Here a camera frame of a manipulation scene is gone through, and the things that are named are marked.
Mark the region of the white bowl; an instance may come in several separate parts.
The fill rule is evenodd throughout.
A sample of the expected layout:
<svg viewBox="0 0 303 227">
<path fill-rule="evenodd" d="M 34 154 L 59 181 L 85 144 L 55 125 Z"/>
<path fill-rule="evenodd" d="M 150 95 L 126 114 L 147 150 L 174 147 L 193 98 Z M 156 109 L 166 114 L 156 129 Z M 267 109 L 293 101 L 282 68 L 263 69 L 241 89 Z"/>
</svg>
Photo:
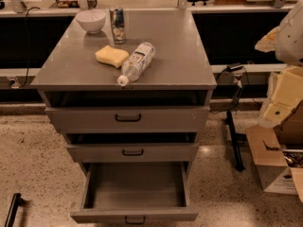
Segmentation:
<svg viewBox="0 0 303 227">
<path fill-rule="evenodd" d="M 100 9 L 84 10 L 76 15 L 76 21 L 86 32 L 98 33 L 105 25 L 106 13 Z"/>
</svg>

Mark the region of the grey top drawer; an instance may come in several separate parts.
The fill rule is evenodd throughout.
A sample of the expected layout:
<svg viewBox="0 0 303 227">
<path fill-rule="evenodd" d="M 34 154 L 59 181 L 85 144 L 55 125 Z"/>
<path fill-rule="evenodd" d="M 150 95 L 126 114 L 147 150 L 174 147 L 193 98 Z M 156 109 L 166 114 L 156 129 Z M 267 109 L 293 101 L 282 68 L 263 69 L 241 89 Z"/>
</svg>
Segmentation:
<svg viewBox="0 0 303 227">
<path fill-rule="evenodd" d="M 60 133 L 200 132 L 208 107 L 48 107 Z"/>
</svg>

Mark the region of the black bar on floor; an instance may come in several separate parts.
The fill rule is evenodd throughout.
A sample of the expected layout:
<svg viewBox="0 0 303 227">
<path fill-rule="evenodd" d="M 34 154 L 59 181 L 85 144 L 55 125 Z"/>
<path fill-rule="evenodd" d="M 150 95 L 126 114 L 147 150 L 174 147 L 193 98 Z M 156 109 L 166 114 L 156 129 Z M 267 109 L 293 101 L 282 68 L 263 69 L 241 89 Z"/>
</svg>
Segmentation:
<svg viewBox="0 0 303 227">
<path fill-rule="evenodd" d="M 20 193 L 14 193 L 12 196 L 12 200 L 10 203 L 10 207 L 4 227 L 13 227 L 17 210 L 23 204 L 24 204 L 24 200 L 22 199 L 22 195 Z"/>
</svg>

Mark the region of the tall metal can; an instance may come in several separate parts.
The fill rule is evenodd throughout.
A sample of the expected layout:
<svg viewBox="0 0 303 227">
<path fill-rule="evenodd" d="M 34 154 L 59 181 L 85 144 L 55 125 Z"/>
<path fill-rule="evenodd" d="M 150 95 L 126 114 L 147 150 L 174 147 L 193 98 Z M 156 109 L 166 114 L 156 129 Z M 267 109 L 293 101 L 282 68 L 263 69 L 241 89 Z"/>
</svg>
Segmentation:
<svg viewBox="0 0 303 227">
<path fill-rule="evenodd" d="M 124 44 L 126 42 L 124 11 L 122 8 L 115 7 L 113 9 L 109 9 L 109 12 L 114 42 L 116 44 Z"/>
</svg>

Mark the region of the grey drawer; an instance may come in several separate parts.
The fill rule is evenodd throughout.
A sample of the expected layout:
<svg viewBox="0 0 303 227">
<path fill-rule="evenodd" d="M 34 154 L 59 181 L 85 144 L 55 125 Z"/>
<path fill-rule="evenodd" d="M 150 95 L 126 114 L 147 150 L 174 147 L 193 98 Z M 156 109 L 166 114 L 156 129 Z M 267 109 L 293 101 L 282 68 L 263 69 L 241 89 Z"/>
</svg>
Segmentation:
<svg viewBox="0 0 303 227">
<path fill-rule="evenodd" d="M 77 223 L 193 221 L 181 162 L 95 163 L 88 168 Z"/>
<path fill-rule="evenodd" d="M 190 162 L 197 144 L 84 144 L 68 145 L 76 163 Z"/>
<path fill-rule="evenodd" d="M 208 107 L 48 107 L 60 133 L 200 132 Z"/>
</svg>

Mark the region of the grey middle drawer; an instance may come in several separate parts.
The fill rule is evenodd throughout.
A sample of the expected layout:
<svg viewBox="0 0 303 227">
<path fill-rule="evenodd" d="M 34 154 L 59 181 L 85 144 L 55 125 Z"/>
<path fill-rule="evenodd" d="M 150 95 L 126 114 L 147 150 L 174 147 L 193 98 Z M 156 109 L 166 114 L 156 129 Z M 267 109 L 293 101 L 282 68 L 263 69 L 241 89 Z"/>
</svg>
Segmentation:
<svg viewBox="0 0 303 227">
<path fill-rule="evenodd" d="M 68 145 L 76 163 L 190 162 L 197 144 L 84 144 Z"/>
</svg>

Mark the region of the yellow sponge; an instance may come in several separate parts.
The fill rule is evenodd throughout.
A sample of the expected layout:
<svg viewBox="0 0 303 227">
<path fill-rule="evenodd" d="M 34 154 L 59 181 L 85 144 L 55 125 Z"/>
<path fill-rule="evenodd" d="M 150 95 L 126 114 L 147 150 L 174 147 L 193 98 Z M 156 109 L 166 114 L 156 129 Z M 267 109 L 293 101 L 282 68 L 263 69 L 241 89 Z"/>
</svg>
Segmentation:
<svg viewBox="0 0 303 227">
<path fill-rule="evenodd" d="M 110 45 L 102 47 L 95 53 L 98 62 L 119 68 L 129 58 L 129 53 L 122 49 L 116 49 Z"/>
</svg>

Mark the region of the clear plastic water bottle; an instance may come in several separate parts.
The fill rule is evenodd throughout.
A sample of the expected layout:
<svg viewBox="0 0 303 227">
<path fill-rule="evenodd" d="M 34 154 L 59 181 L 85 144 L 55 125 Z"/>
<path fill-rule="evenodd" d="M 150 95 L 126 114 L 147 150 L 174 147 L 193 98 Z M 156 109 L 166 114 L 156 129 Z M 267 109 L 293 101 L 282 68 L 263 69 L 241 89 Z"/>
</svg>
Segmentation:
<svg viewBox="0 0 303 227">
<path fill-rule="evenodd" d="M 120 86 L 126 86 L 137 81 L 149 66 L 155 54 L 155 48 L 150 43 L 142 43 L 122 64 L 121 75 L 117 79 Z"/>
</svg>

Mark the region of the grey bottom drawer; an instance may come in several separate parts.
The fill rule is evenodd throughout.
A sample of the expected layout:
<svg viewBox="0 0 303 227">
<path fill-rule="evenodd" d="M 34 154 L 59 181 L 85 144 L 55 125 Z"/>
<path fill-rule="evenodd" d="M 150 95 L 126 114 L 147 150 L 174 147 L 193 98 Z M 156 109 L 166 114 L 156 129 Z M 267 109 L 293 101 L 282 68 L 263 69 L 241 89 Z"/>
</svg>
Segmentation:
<svg viewBox="0 0 303 227">
<path fill-rule="evenodd" d="M 181 162 L 95 163 L 88 168 L 77 223 L 193 221 Z"/>
</svg>

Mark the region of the grey drawer cabinet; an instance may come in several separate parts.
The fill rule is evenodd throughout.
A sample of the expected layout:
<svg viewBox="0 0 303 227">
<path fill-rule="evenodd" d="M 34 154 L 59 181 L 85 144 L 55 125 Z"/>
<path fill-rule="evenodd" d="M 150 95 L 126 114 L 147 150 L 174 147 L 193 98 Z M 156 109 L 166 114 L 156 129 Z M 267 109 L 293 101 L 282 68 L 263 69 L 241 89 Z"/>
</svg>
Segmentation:
<svg viewBox="0 0 303 227">
<path fill-rule="evenodd" d="M 33 80 L 46 108 L 208 107 L 216 86 L 193 16 L 180 10 L 129 10 L 127 41 L 132 52 L 151 43 L 155 55 L 135 82 L 119 86 L 120 73 L 95 58 L 112 40 L 105 27 L 96 35 L 77 22 L 65 31 Z M 68 145 L 197 144 L 200 132 L 61 133 Z"/>
</svg>

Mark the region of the open cardboard box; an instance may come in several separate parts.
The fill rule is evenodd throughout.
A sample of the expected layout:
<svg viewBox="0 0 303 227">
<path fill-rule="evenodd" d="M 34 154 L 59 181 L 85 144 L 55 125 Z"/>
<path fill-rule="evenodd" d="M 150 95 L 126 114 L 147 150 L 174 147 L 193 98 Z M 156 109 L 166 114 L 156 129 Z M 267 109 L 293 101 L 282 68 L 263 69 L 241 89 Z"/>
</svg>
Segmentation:
<svg viewBox="0 0 303 227">
<path fill-rule="evenodd" d="M 303 103 L 273 129 L 246 130 L 264 192 L 297 195 L 303 202 Z"/>
</svg>

